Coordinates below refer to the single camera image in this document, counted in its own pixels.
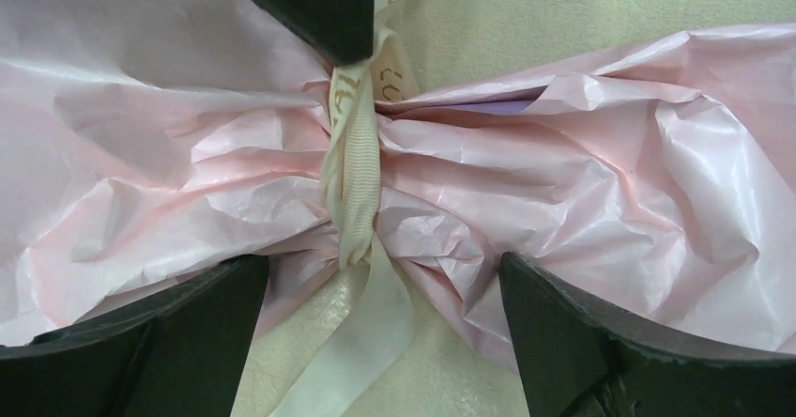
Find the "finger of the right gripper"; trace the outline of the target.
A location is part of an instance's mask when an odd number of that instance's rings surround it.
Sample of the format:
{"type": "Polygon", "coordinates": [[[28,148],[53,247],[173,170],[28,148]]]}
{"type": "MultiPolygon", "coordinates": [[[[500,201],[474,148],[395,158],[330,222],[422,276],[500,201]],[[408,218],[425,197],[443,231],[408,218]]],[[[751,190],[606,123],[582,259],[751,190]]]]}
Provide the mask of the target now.
{"type": "Polygon", "coordinates": [[[252,0],[335,66],[374,52],[374,0],[252,0]]]}

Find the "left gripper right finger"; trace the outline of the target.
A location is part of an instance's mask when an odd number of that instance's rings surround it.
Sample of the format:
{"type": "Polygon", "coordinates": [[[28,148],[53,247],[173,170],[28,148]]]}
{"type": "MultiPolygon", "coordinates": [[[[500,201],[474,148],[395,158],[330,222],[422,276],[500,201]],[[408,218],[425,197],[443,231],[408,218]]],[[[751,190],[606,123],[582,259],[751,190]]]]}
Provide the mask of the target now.
{"type": "Polygon", "coordinates": [[[503,307],[532,416],[791,416],[795,359],[655,323],[505,253],[503,307]]]}

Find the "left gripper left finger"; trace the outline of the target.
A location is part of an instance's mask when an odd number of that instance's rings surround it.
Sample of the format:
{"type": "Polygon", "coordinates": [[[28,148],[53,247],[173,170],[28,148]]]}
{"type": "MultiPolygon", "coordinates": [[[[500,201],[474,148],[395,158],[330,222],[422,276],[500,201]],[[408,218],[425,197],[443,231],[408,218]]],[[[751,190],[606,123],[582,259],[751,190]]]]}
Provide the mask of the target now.
{"type": "Polygon", "coordinates": [[[268,283],[242,255],[1,350],[5,416],[227,416],[268,283]]]}

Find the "cream printed ribbon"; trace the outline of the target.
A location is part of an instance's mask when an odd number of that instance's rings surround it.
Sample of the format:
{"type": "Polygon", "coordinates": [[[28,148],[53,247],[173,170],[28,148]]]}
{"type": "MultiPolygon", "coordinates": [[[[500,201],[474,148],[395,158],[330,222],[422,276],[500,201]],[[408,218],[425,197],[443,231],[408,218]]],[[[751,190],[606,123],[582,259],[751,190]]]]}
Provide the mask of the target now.
{"type": "Polygon", "coordinates": [[[339,268],[367,267],[367,283],[347,318],[274,409],[275,416],[343,415],[405,353],[414,336],[409,293],[375,232],[381,195],[375,102],[419,92],[400,38],[385,25],[399,1],[374,0],[372,53],[335,67],[330,81],[323,200],[339,233],[339,268]]]}

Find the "pink flower bouquet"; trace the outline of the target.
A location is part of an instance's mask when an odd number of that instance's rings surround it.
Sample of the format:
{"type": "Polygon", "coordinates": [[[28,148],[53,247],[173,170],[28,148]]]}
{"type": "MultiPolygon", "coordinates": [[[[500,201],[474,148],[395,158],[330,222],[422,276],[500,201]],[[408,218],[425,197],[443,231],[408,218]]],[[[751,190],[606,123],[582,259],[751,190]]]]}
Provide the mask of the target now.
{"type": "MultiPolygon", "coordinates": [[[[376,227],[513,366],[498,255],[643,317],[795,349],[795,27],[680,32],[415,99],[374,69],[376,227]]],[[[274,254],[264,328],[332,273],[324,62],[249,0],[1,0],[1,341],[274,254]]]]}

